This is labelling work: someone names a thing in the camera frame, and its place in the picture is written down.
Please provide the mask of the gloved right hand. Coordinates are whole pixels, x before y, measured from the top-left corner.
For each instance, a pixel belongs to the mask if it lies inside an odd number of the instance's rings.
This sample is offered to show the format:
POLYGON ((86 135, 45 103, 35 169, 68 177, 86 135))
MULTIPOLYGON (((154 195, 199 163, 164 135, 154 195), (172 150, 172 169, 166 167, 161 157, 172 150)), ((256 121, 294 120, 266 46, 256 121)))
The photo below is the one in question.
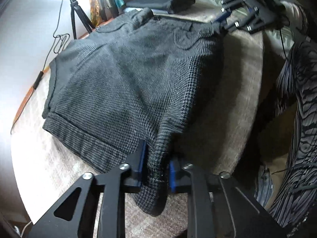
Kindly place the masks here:
POLYGON ((284 15, 288 19, 288 27, 292 32, 293 40, 305 40, 307 37, 308 20, 303 7, 287 1, 281 1, 281 3, 285 7, 284 15))

